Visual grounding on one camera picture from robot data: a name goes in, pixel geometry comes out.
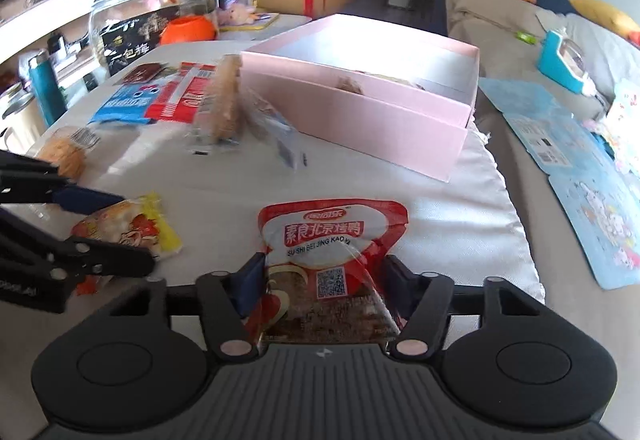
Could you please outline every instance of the blue mat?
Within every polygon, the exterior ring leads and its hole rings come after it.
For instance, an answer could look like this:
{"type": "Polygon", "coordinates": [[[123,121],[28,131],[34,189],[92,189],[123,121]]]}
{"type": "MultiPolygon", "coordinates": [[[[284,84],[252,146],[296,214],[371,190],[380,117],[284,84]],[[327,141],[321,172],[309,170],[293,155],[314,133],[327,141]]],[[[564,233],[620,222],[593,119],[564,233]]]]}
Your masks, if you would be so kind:
{"type": "Polygon", "coordinates": [[[481,78],[479,86],[549,176],[598,284],[640,283],[640,204],[610,157],[540,84],[481,78]]]}

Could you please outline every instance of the qr code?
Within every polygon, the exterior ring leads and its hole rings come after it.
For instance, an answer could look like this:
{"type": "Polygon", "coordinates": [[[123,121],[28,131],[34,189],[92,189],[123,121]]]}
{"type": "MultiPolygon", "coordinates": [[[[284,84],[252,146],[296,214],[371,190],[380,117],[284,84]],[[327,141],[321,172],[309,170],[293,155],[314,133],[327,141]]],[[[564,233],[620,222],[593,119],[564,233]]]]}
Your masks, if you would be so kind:
{"type": "Polygon", "coordinates": [[[316,279],[318,280],[318,299],[347,295],[347,282],[344,279],[343,266],[321,270],[316,279]]]}

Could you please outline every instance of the pink box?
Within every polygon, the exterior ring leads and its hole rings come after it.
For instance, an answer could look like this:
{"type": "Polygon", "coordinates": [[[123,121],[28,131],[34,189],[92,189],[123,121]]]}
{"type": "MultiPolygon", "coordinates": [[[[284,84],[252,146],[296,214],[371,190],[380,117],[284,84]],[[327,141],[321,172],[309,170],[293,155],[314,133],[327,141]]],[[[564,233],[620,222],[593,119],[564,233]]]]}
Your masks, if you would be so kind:
{"type": "Polygon", "coordinates": [[[242,52],[241,76],[301,132],[448,181],[478,70],[471,45],[338,14],[242,52]],[[338,89],[345,80],[362,94],[338,89]]]}

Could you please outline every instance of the teal water bottle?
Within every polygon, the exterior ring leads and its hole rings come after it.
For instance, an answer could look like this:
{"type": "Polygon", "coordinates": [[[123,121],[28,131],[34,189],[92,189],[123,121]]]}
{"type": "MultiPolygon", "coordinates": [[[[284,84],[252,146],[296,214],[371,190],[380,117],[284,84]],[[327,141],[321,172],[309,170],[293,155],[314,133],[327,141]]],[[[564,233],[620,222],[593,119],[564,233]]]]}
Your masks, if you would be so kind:
{"type": "Polygon", "coordinates": [[[40,50],[29,59],[29,77],[42,116],[47,125],[51,126],[66,112],[66,103],[49,61],[49,52],[40,50]]]}

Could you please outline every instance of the teal device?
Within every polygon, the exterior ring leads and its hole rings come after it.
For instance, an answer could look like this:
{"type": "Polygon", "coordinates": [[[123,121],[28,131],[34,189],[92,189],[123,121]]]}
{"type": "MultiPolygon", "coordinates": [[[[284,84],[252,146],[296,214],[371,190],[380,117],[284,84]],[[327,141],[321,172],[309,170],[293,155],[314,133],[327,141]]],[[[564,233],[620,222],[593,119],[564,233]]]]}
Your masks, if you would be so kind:
{"type": "Polygon", "coordinates": [[[538,70],[574,94],[582,93],[589,77],[584,69],[580,47],[556,30],[546,33],[538,70]]]}

